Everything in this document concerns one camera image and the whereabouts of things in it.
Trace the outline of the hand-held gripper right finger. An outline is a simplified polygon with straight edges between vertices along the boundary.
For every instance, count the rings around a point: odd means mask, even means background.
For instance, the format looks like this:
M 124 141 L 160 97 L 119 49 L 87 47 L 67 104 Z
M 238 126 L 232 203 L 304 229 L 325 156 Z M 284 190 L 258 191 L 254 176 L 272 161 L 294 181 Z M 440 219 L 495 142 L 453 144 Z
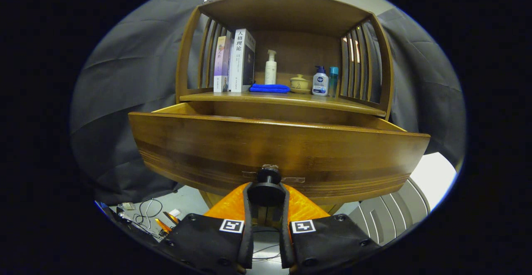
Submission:
M 380 250 L 348 215 L 330 215 L 295 188 L 281 188 L 281 261 L 290 273 L 351 273 Z

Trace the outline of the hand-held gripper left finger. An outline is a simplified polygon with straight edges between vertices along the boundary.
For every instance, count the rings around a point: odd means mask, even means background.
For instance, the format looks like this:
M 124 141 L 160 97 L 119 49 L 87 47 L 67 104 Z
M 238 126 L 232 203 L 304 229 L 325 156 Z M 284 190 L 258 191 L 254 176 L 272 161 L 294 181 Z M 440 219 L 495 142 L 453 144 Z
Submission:
M 250 186 L 235 188 L 204 215 L 186 215 L 160 243 L 160 252 L 196 273 L 245 273 L 254 249 Z

